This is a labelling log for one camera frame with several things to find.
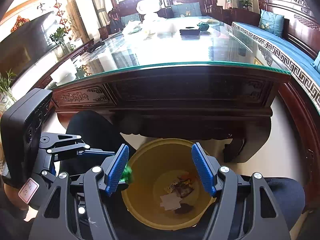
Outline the snack wrappers in bin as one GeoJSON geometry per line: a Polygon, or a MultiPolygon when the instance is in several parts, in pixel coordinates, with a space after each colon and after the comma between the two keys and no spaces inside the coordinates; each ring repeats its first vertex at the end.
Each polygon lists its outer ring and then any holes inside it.
{"type": "Polygon", "coordinates": [[[166,193],[176,193],[178,197],[185,198],[194,191],[193,184],[197,182],[197,176],[193,173],[185,173],[177,177],[169,186],[165,187],[166,193]]]}

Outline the teal paper ball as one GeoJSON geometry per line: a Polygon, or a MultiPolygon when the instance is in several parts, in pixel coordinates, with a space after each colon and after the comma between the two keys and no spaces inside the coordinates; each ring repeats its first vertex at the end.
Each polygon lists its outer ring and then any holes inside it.
{"type": "Polygon", "coordinates": [[[198,23],[197,24],[198,28],[199,28],[199,31],[207,31],[209,29],[209,24],[207,23],[198,23]]]}

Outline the white toy robot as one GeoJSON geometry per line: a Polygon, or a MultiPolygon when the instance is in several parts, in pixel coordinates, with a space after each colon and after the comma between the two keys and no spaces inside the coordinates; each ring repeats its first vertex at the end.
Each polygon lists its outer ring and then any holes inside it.
{"type": "Polygon", "coordinates": [[[137,3],[136,10],[144,16],[143,22],[153,22],[158,20],[157,12],[161,10],[159,0],[141,0],[137,3]]]}

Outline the white standing air conditioner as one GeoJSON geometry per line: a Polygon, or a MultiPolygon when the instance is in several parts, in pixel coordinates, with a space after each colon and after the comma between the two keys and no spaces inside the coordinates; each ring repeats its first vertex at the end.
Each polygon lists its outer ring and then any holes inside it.
{"type": "Polygon", "coordinates": [[[92,0],[75,0],[87,34],[94,42],[100,40],[99,21],[92,0]]]}

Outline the black flat screen television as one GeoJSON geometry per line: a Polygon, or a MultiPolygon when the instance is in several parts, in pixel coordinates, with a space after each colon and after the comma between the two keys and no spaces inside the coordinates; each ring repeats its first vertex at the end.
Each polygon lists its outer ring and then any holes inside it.
{"type": "Polygon", "coordinates": [[[12,72],[20,77],[57,44],[50,39],[56,32],[57,23],[53,11],[25,23],[1,41],[1,75],[12,72]]]}

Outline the black tray on table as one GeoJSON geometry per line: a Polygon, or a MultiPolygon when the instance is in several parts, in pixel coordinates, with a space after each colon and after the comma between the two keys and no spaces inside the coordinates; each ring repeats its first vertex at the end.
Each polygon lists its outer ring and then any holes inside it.
{"type": "Polygon", "coordinates": [[[200,29],[195,27],[186,27],[184,29],[180,29],[181,36],[199,36],[200,29]]]}

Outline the long wooden sofa blue cushion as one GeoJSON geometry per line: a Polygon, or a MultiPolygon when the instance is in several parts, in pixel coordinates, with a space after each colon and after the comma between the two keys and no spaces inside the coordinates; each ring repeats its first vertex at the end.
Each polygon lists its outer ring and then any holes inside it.
{"type": "Polygon", "coordinates": [[[306,210],[319,208],[319,23],[305,0],[258,0],[260,12],[230,9],[232,26],[267,51],[265,61],[278,60],[291,73],[278,93],[295,123],[303,145],[308,181],[306,210]],[[258,27],[261,10],[284,16],[282,37],[258,27]]]}

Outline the far wooden sofa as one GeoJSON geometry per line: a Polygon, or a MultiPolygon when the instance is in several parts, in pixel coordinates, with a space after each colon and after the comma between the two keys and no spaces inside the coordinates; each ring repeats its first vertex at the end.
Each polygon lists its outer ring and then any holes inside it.
{"type": "MultiPolygon", "coordinates": [[[[108,29],[112,33],[123,30],[121,16],[137,13],[137,3],[141,0],[123,0],[120,1],[111,11],[108,12],[110,18],[108,29]]],[[[183,3],[200,3],[202,16],[209,16],[219,21],[223,20],[223,7],[217,5],[217,0],[159,0],[161,10],[157,12],[158,16],[163,18],[174,18],[171,6],[183,3]]],[[[144,16],[140,15],[140,20],[144,20],[144,16]]]]}

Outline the teal pillow on far sofa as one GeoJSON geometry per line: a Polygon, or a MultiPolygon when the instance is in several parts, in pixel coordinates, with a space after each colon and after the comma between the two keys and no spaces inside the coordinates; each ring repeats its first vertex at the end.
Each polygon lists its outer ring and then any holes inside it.
{"type": "Polygon", "coordinates": [[[202,16],[200,3],[183,3],[171,6],[174,17],[202,16]]]}

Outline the green wrapper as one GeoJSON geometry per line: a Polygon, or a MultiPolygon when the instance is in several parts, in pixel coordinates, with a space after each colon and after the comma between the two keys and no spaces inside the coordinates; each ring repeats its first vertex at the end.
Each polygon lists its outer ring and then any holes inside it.
{"type": "Polygon", "coordinates": [[[133,182],[132,169],[128,164],[126,164],[119,182],[126,184],[131,184],[133,182]]]}

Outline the white paper scrap in bin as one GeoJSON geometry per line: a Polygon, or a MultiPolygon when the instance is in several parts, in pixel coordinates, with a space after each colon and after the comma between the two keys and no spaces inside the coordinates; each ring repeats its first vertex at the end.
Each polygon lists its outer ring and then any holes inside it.
{"type": "Polygon", "coordinates": [[[182,198],[177,195],[176,192],[160,196],[161,202],[160,206],[165,209],[165,211],[177,210],[181,208],[182,198]]]}

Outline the dark carved wooden coffee table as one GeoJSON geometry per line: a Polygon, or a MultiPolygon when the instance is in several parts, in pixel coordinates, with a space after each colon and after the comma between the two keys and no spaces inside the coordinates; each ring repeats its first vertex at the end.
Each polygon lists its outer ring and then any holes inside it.
{"type": "Polygon", "coordinates": [[[230,140],[227,163],[248,161],[271,133],[271,105],[289,70],[264,49],[210,17],[170,18],[153,34],[118,33],[72,60],[75,74],[50,83],[51,106],[67,125],[92,110],[124,134],[230,140]],[[180,29],[209,24],[199,36],[180,29]]]}

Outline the teal embroidered pillow far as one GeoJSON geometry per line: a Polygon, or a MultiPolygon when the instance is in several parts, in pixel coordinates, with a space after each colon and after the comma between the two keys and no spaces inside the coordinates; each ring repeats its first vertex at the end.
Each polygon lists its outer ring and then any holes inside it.
{"type": "Polygon", "coordinates": [[[284,16],[270,11],[261,10],[258,27],[269,33],[282,37],[284,29],[284,16]]]}

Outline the calligraphy wall scroll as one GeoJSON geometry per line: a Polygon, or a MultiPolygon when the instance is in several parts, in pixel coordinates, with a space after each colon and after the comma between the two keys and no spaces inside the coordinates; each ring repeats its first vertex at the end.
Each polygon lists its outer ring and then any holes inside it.
{"type": "Polygon", "coordinates": [[[1,35],[8,36],[16,23],[17,17],[21,16],[33,20],[47,12],[55,10],[55,0],[27,0],[14,7],[11,7],[1,20],[1,35]]]}

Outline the red chinese knot decoration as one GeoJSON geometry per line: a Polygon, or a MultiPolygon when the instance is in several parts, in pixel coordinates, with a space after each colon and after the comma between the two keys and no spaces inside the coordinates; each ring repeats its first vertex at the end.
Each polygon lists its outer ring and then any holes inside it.
{"type": "Polygon", "coordinates": [[[60,9],[61,5],[62,4],[58,1],[56,1],[54,4],[54,8],[57,9],[56,16],[60,18],[59,24],[63,26],[63,30],[65,31],[65,33],[69,33],[71,31],[71,28],[67,25],[68,20],[64,18],[65,11],[60,9]]]}

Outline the yellow trash bin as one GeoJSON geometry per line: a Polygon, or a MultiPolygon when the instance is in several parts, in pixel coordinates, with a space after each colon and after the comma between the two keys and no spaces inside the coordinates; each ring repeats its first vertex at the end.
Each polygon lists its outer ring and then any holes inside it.
{"type": "Polygon", "coordinates": [[[129,213],[144,225],[166,231],[195,226],[216,199],[207,193],[191,156],[193,143],[183,139],[157,139],[139,148],[129,159],[133,182],[122,198],[129,213]],[[178,176],[193,173],[194,191],[182,198],[181,208],[165,211],[160,196],[178,176]]]}

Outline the blue white wet wipes pack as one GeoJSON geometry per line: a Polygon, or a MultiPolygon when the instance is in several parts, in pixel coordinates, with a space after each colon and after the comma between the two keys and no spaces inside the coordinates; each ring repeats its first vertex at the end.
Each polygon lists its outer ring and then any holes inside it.
{"type": "Polygon", "coordinates": [[[134,34],[142,29],[142,23],[140,21],[129,21],[124,27],[122,33],[124,35],[134,34]]]}

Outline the green plant in glass vase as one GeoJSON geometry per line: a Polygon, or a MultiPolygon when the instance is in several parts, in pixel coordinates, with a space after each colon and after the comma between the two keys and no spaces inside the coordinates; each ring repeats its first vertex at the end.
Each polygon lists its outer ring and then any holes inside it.
{"type": "Polygon", "coordinates": [[[65,43],[64,37],[66,35],[67,33],[62,27],[58,27],[56,32],[49,35],[49,38],[57,45],[54,52],[58,58],[62,58],[71,52],[65,43]]]}

